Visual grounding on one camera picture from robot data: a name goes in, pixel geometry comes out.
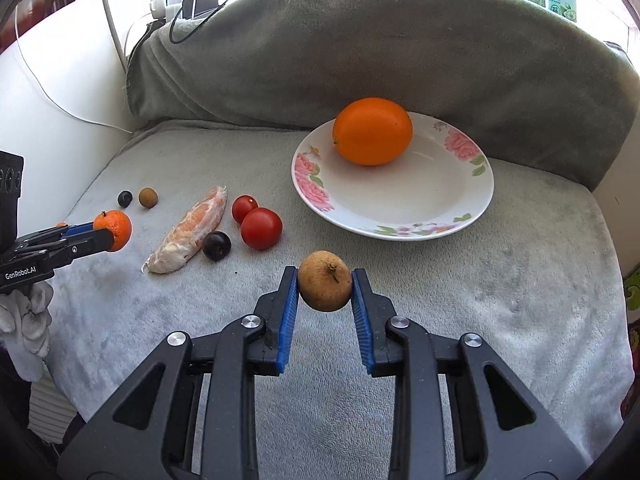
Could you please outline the white gloved hand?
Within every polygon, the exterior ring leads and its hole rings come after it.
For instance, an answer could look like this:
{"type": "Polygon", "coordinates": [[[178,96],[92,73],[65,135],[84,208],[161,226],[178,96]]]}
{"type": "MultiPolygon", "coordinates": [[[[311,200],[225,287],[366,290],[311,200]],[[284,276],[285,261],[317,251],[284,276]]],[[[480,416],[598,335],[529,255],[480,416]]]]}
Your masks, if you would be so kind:
{"type": "Polygon", "coordinates": [[[52,318],[48,310],[53,288],[47,282],[1,296],[1,343],[25,382],[39,382],[50,350],[52,318]]]}

